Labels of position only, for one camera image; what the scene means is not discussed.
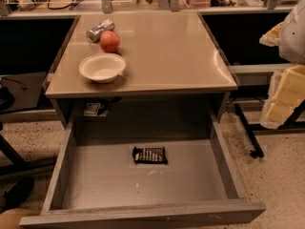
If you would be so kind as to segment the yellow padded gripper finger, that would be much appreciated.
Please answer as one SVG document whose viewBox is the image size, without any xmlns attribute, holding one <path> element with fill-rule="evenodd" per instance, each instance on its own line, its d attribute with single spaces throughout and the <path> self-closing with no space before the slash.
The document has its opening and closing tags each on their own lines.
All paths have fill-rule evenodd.
<svg viewBox="0 0 305 229">
<path fill-rule="evenodd" d="M 259 43 L 268 47 L 278 46 L 281 28 L 282 22 L 263 34 L 259 39 Z"/>
<path fill-rule="evenodd" d="M 274 72 L 271 77 L 268 99 L 260 117 L 260 125 L 277 129 L 305 100 L 305 66 L 293 65 L 283 72 Z"/>
</svg>

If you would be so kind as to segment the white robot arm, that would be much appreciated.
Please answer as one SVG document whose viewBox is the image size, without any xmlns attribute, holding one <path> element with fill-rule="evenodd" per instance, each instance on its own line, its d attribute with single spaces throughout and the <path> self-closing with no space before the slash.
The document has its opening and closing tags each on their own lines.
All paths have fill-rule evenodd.
<svg viewBox="0 0 305 229">
<path fill-rule="evenodd" d="M 259 39 L 268 47 L 278 47 L 279 56 L 291 63 L 283 72 L 274 72 L 260 125 L 277 129 L 305 100 L 305 0 L 299 0 L 283 22 Z"/>
</svg>

